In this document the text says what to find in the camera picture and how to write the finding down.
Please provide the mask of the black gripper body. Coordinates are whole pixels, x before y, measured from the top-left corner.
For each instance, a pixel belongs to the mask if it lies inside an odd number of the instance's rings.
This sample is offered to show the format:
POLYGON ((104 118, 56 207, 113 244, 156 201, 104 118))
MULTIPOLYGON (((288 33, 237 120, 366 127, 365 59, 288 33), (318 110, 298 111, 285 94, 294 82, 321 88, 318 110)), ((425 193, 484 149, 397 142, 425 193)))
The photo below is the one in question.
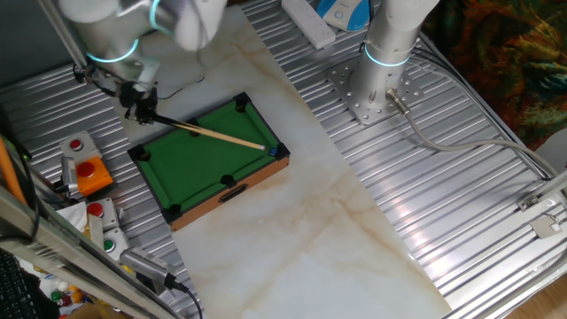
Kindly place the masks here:
POLYGON ((133 82, 123 82, 118 94, 125 116, 153 116, 158 104, 157 86, 147 90, 137 89, 133 82))

